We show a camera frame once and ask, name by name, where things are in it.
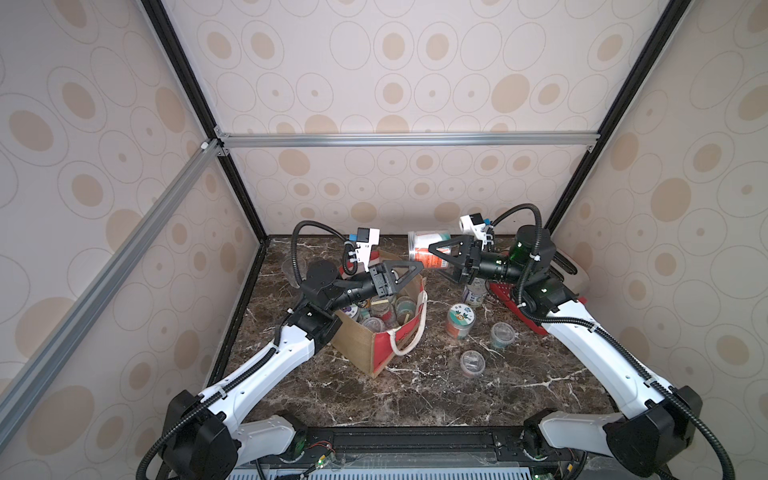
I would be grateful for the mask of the purple flower label jar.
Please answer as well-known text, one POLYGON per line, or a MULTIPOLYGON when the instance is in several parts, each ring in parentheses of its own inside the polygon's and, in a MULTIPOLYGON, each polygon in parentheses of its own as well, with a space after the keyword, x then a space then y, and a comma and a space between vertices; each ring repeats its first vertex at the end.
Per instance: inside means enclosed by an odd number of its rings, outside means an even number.
POLYGON ((358 322, 359 321, 359 318, 360 318, 360 308, 356 304, 353 304, 353 305, 350 305, 350 306, 347 306, 347 307, 343 307, 341 309, 341 312, 344 315, 346 315, 347 317, 349 317, 352 321, 354 321, 354 322, 358 322))

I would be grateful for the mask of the large white lid canister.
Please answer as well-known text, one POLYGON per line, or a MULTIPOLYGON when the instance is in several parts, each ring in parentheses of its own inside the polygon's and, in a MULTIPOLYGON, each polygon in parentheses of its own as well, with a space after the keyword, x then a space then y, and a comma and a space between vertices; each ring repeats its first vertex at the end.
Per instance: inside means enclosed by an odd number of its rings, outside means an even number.
POLYGON ((411 231, 408 233, 409 259, 420 261, 427 269, 443 269, 449 263, 429 252, 429 246, 433 243, 449 240, 451 235, 448 230, 411 231))

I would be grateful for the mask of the orange label seed jar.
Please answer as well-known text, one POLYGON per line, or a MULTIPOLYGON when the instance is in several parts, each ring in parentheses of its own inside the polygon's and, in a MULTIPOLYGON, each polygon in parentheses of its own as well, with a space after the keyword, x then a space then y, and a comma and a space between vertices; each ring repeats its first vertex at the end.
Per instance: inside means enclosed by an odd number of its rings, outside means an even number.
POLYGON ((451 338, 462 340, 469 335, 474 323, 474 310, 467 304, 457 303, 447 311, 445 330, 451 338))

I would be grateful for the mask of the burlap canvas bag red lining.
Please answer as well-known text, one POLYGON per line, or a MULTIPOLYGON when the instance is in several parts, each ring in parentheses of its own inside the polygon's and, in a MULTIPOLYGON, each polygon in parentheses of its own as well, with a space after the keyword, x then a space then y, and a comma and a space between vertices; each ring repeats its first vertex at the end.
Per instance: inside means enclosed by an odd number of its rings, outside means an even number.
POLYGON ((374 333, 345 313, 337 312, 342 325, 331 340, 331 345, 352 365, 372 378, 376 378, 392 359, 411 353, 425 332, 428 295, 420 274, 405 286, 405 293, 416 302, 415 316, 395 329, 374 333))

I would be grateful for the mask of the teal label seed jar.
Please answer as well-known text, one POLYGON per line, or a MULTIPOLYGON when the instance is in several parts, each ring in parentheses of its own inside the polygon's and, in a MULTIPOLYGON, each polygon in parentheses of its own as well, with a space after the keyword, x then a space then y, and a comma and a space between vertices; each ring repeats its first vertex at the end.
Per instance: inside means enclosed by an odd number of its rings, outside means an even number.
POLYGON ((504 350, 517 338, 516 330, 505 322, 495 323, 490 331, 490 345, 494 350, 504 350))

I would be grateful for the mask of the clear small seed jar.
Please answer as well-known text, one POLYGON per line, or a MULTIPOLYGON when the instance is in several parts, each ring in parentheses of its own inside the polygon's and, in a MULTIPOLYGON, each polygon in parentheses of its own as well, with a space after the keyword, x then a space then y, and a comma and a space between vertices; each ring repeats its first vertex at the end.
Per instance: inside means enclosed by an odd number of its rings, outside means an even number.
POLYGON ((476 378, 484 373, 486 361, 480 352, 467 350, 460 356, 459 365, 467 378, 476 378))

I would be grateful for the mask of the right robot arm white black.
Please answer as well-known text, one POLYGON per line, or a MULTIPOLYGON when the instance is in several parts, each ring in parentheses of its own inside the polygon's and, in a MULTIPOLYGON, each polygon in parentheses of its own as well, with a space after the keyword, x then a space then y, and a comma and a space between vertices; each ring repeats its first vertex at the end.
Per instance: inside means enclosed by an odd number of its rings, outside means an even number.
POLYGON ((517 205, 492 222, 479 214, 468 215, 461 224, 462 235, 430 244, 429 253, 452 265, 450 277, 457 284, 481 279, 507 285, 518 316, 567 347, 601 383, 618 410, 611 415, 541 412, 527 422, 523 435, 530 457, 544 447, 580 449, 612 457, 638 477, 668 479, 668 462, 701 435, 716 454, 722 477, 735 478, 729 454, 699 417, 701 397, 646 367, 552 273, 557 247, 535 205, 517 205), (495 229, 500 220, 522 210, 532 213, 533 223, 518 228, 508 252, 496 251, 495 229))

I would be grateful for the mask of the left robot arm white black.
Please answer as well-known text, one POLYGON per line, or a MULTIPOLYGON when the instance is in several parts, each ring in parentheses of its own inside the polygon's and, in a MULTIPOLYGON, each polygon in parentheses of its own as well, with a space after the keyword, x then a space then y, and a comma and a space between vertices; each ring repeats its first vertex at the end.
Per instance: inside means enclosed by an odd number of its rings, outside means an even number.
POLYGON ((378 242, 376 229, 360 228, 347 237, 318 221, 299 222, 290 241, 299 300, 278 323, 273 339, 231 375, 197 395, 182 391, 173 398, 163 432, 141 459, 136 478, 146 478, 150 464, 159 458, 160 479, 224 479, 239 465, 288 451, 298 432, 289 420, 275 415, 248 423, 247 414, 331 342, 342 328, 343 309, 394 296, 424 269, 418 260, 371 264, 371 251, 378 242), (342 241, 339 266, 319 259, 301 270, 298 239, 305 227, 324 230, 342 241))

